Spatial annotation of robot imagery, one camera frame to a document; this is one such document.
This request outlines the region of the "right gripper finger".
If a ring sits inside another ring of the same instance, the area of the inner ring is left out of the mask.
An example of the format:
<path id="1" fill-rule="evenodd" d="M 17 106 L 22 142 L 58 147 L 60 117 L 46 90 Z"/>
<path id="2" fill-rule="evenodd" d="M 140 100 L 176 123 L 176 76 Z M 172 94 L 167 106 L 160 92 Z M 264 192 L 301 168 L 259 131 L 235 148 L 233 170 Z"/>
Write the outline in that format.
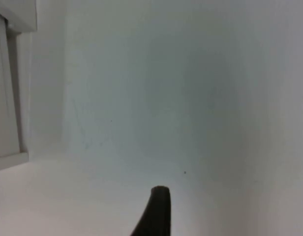
<path id="1" fill-rule="evenodd" d="M 171 235 L 171 194 L 166 186 L 155 186 L 132 236 Z"/>

